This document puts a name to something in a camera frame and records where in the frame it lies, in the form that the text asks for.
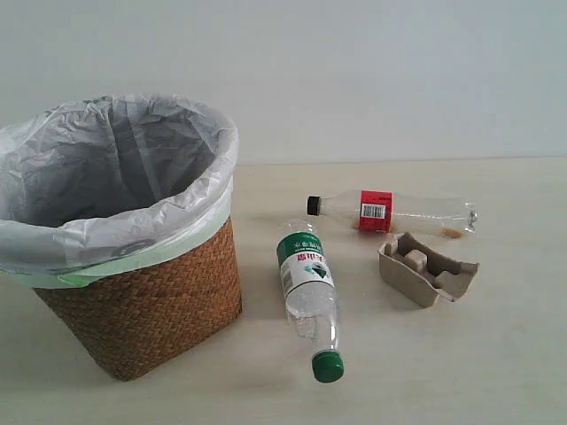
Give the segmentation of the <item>green label water bottle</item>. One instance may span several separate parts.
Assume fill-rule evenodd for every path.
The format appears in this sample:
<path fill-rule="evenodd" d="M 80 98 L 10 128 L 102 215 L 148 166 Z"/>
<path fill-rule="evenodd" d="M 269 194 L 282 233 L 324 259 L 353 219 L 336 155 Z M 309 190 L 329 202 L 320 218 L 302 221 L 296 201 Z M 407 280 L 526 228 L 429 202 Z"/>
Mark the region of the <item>green label water bottle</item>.
<path fill-rule="evenodd" d="M 345 372 L 339 351 L 338 293 L 315 227 L 302 219 L 282 225 L 276 246 L 285 311 L 296 335 L 310 344 L 310 364 L 319 383 Z"/>

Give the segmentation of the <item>red label cola bottle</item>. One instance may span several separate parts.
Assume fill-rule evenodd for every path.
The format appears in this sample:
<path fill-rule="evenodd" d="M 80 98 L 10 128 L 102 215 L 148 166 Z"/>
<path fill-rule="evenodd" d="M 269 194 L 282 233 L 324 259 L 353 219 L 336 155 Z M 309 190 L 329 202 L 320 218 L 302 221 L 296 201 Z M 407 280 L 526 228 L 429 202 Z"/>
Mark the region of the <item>red label cola bottle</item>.
<path fill-rule="evenodd" d="M 362 232 L 420 233 L 460 238 L 475 231 L 475 204 L 459 198 L 419 197 L 351 189 L 334 197 L 310 196 L 307 214 L 342 220 Z"/>

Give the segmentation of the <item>grey cardboard pulp tray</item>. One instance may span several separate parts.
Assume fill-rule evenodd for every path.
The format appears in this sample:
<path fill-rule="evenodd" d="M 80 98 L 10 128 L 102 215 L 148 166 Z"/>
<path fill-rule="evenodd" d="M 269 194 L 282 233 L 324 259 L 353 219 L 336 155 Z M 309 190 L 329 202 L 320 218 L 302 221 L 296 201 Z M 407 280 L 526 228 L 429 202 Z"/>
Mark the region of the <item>grey cardboard pulp tray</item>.
<path fill-rule="evenodd" d="M 478 263 L 446 257 L 409 233 L 388 234 L 377 253 L 382 280 L 422 308 L 439 298 L 462 298 L 479 269 Z"/>

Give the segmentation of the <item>brown woven wicker trash basket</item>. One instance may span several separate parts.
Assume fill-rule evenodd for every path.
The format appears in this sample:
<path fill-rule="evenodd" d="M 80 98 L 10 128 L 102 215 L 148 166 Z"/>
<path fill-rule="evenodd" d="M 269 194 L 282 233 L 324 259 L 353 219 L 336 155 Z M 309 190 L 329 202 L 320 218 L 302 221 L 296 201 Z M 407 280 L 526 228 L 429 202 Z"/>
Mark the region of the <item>brown woven wicker trash basket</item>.
<path fill-rule="evenodd" d="M 85 288 L 35 294 L 105 372 L 132 381 L 202 343 L 242 312 L 232 223 L 176 259 Z"/>

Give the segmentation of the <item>white plastic bin liner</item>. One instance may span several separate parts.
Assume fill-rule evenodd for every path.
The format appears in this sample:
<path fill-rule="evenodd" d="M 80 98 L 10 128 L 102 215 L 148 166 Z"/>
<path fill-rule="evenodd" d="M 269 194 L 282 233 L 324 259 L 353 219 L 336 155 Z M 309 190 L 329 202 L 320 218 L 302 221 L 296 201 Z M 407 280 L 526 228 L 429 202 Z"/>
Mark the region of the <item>white plastic bin liner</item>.
<path fill-rule="evenodd" d="M 235 124 L 178 95 L 68 102 L 1 131 L 1 271 L 45 289 L 176 259 L 227 222 Z"/>

